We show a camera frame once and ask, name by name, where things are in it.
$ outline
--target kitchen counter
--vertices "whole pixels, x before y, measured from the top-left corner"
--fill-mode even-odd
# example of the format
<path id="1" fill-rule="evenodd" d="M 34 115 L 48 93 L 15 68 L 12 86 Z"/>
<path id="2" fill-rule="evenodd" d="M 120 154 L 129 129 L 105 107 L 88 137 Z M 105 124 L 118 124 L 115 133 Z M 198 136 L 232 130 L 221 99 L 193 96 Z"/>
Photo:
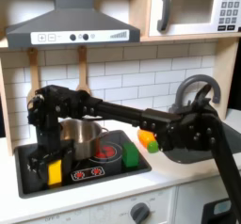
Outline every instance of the kitchen counter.
<path id="1" fill-rule="evenodd" d="M 225 122 L 241 133 L 240 120 L 240 111 L 229 110 Z M 21 199 L 18 194 L 14 156 L 8 156 L 7 142 L 4 138 L 0 139 L 0 223 L 15 223 L 48 216 L 218 175 L 214 160 L 191 165 L 177 164 L 161 152 L 147 153 L 137 140 L 137 128 L 125 127 L 124 131 L 136 143 L 152 166 L 152 171 L 26 200 Z M 241 168 L 241 153 L 235 154 L 234 159 Z"/>

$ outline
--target microwave door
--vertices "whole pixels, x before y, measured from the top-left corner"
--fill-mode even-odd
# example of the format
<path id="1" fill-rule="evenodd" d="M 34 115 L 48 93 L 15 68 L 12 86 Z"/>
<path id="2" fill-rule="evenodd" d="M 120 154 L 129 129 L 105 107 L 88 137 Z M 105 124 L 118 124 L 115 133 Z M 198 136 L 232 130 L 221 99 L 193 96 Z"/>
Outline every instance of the microwave door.
<path id="1" fill-rule="evenodd" d="M 219 4 L 219 0 L 153 0 L 150 36 L 217 32 Z"/>

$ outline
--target sink faucet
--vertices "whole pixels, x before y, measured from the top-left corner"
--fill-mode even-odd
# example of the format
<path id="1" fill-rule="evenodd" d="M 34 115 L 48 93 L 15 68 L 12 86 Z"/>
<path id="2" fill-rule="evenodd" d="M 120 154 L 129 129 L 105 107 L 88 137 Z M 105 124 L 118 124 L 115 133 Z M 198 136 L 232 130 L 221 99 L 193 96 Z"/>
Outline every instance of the sink faucet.
<path id="1" fill-rule="evenodd" d="M 175 104 L 172 105 L 172 108 L 169 109 L 169 112 L 175 112 L 178 108 L 181 108 L 183 106 L 183 97 L 185 93 L 185 89 L 196 82 L 206 82 L 214 89 L 214 97 L 213 97 L 213 103 L 219 104 L 221 99 L 221 90 L 220 86 L 217 83 L 217 81 L 208 76 L 208 75 L 193 75 L 184 80 L 184 82 L 178 87 L 177 93 L 176 93 L 176 99 Z"/>

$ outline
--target stainless steel pot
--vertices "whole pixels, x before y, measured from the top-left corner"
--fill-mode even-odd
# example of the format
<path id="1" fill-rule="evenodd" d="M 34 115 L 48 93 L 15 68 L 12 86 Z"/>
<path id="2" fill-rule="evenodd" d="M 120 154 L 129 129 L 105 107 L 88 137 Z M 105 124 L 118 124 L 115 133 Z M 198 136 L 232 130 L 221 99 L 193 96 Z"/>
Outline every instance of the stainless steel pot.
<path id="1" fill-rule="evenodd" d="M 74 141 L 75 160 L 88 159 L 100 150 L 101 137 L 106 135 L 100 124 L 81 120 L 64 120 L 60 124 L 61 140 Z"/>

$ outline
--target range hood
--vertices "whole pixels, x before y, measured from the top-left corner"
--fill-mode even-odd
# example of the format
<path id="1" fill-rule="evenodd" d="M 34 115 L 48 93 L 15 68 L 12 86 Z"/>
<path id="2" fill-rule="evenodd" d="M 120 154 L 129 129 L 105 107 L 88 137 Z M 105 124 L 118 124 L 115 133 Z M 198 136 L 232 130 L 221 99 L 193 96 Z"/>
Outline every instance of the range hood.
<path id="1" fill-rule="evenodd" d="M 7 28 L 9 48 L 139 42 L 139 29 L 93 8 L 93 0 L 55 0 L 55 9 Z"/>

